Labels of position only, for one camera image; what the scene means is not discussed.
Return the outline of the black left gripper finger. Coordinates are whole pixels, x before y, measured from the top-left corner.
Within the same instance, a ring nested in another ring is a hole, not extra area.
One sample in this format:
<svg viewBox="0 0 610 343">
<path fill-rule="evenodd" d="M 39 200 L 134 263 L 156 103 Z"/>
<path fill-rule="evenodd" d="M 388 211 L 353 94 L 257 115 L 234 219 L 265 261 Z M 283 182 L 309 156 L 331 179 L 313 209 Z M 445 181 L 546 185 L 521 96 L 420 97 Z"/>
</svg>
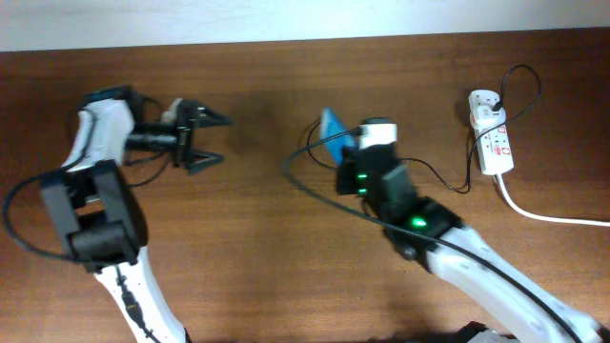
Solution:
<svg viewBox="0 0 610 343">
<path fill-rule="evenodd" d="M 190 151 L 185 168 L 189 174 L 197 174 L 224 161 L 224 156 L 208 151 Z"/>
<path fill-rule="evenodd" d="M 233 121 L 217 111 L 201 106 L 196 109 L 195 123 L 198 128 L 211 128 L 231 126 Z"/>
</svg>

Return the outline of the blue screen smartphone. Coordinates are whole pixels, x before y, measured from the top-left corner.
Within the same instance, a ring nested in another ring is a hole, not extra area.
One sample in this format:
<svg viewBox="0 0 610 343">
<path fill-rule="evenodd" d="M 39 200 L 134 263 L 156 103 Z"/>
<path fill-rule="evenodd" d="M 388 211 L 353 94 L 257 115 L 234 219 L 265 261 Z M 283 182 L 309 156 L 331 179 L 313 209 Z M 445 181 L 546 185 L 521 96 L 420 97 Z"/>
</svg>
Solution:
<svg viewBox="0 0 610 343">
<path fill-rule="evenodd" d="M 335 136 L 335 138 L 328 140 L 323 146 L 330 154 L 335 165 L 339 166 L 343 161 L 343 149 L 356 148 L 357 144 L 335 112 L 330 108 L 325 108 L 321 114 L 319 137 L 324 140 L 331 136 Z"/>
</svg>

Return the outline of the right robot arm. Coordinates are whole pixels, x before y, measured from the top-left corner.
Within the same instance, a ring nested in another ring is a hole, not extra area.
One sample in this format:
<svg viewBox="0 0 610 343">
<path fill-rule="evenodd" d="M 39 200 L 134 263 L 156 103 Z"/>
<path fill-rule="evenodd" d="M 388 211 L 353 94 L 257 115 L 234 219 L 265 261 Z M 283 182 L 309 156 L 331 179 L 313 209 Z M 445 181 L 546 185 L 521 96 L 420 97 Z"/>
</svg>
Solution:
<svg viewBox="0 0 610 343">
<path fill-rule="evenodd" d="M 536 284 L 464 220 L 417 193 L 392 144 L 340 151 L 336 189 L 362 196 L 403 258 L 453 285 L 517 342 L 606 342 L 609 330 Z"/>
</svg>

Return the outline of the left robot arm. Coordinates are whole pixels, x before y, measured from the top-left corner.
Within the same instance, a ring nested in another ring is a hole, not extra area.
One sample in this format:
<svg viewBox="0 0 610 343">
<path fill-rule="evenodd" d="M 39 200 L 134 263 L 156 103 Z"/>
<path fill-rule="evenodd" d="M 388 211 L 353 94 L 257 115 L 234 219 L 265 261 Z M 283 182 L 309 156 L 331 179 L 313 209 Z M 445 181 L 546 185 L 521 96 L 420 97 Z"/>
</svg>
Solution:
<svg viewBox="0 0 610 343">
<path fill-rule="evenodd" d="M 149 259 L 144 213 L 120 170 L 128 151 L 166 153 L 196 174 L 222 162 L 193 147 L 198 129 L 231 125 L 202 102 L 177 98 L 147 122 L 149 97 L 125 85 L 85 95 L 71 153 L 40 191 L 65 258 L 84 266 L 107 290 L 139 342 L 187 343 L 190 336 L 167 304 Z"/>
</svg>

